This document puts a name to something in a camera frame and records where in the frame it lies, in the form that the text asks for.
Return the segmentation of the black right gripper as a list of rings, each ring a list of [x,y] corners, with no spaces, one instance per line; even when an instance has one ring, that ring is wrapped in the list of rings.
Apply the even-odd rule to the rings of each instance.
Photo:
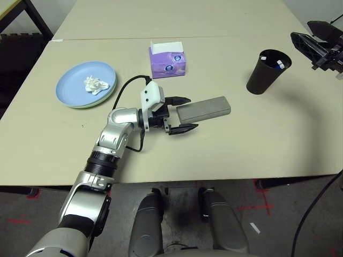
[[[311,36],[303,33],[290,34],[294,47],[312,62],[312,69],[328,69],[342,74],[342,36],[340,30],[326,21],[307,22],[314,36],[324,41],[337,41],[330,49],[323,48]]]

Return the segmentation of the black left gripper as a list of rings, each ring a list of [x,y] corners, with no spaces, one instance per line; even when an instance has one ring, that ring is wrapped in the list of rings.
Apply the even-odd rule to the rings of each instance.
[[[149,127],[164,129],[169,135],[183,134],[197,128],[198,124],[180,124],[177,127],[170,127],[168,123],[169,110],[167,105],[183,105],[189,102],[191,102],[191,100],[186,97],[167,97],[166,105],[162,105],[156,111],[148,111]]]

